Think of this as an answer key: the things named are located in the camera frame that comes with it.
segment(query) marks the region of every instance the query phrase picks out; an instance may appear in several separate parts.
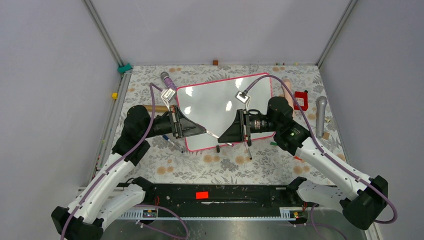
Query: wooden stick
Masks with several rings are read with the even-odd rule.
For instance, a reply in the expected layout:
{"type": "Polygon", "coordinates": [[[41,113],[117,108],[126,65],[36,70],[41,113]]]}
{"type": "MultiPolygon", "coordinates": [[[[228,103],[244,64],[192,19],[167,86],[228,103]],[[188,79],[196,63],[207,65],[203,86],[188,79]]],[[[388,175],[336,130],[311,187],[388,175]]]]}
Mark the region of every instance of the wooden stick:
{"type": "MultiPolygon", "coordinates": [[[[147,109],[147,111],[149,111],[149,112],[152,111],[152,105],[143,105],[143,106],[147,109]]],[[[156,105],[154,111],[156,113],[165,113],[165,112],[168,112],[168,108],[167,108],[167,106],[158,106],[158,105],[156,105]]]]}
{"type": "MultiPolygon", "coordinates": [[[[290,82],[289,79],[283,79],[282,80],[283,83],[285,83],[285,85],[287,86],[288,89],[290,89],[290,92],[292,91],[292,83],[290,82]]],[[[288,105],[293,109],[293,117],[295,116],[295,108],[293,107],[293,99],[290,97],[290,94],[287,92],[287,90],[282,87],[282,91],[284,92],[284,97],[285,99],[287,99],[288,105]]]]}

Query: gray wall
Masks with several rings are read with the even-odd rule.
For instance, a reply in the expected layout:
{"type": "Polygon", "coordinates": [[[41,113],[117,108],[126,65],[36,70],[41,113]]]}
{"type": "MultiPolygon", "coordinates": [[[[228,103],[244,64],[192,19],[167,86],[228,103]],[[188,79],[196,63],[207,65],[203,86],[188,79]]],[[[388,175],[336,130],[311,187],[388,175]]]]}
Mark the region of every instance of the gray wall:
{"type": "Polygon", "coordinates": [[[59,239],[89,176],[117,65],[81,0],[0,7],[0,239],[59,239]]]}
{"type": "Polygon", "coordinates": [[[349,160],[389,182],[399,218],[384,240],[423,238],[423,13],[422,0],[359,1],[321,69],[349,160]]]}
{"type": "Polygon", "coordinates": [[[315,63],[349,0],[93,0],[132,64],[315,63]]]}

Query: purple microphone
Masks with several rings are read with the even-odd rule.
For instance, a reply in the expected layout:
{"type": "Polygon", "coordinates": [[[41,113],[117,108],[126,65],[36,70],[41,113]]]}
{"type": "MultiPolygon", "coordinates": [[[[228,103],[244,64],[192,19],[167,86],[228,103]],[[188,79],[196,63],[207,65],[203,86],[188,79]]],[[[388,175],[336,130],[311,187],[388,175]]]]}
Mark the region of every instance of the purple microphone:
{"type": "Polygon", "coordinates": [[[167,73],[166,71],[162,72],[160,74],[160,78],[162,79],[162,81],[165,82],[165,85],[173,90],[177,90],[177,86],[175,86],[174,82],[171,80],[169,73],[167,73]]]}

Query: small wooden block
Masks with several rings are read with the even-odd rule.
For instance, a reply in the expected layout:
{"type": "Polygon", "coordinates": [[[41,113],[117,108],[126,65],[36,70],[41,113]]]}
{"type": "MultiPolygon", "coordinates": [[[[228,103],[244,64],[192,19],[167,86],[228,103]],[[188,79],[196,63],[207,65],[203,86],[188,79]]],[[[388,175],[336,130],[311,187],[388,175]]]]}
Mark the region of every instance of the small wooden block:
{"type": "Polygon", "coordinates": [[[330,133],[324,132],[324,134],[322,135],[322,138],[325,140],[328,140],[330,138],[330,133]]]}

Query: microphone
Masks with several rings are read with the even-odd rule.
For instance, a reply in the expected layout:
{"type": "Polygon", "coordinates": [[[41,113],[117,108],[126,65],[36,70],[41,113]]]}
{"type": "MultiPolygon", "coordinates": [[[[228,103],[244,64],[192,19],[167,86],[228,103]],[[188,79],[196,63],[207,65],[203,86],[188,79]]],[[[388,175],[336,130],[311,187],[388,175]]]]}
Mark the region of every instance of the microphone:
{"type": "Polygon", "coordinates": [[[316,130],[315,135],[317,138],[322,138],[324,134],[324,122],[326,117],[326,106],[327,98],[325,96],[320,96],[316,100],[316,130]]]}
{"type": "Polygon", "coordinates": [[[169,89],[173,89],[173,90],[177,90],[177,86],[175,86],[174,82],[171,80],[169,73],[167,73],[166,71],[162,72],[160,74],[160,78],[162,79],[163,82],[165,82],[165,85],[169,88],[169,89]]]}

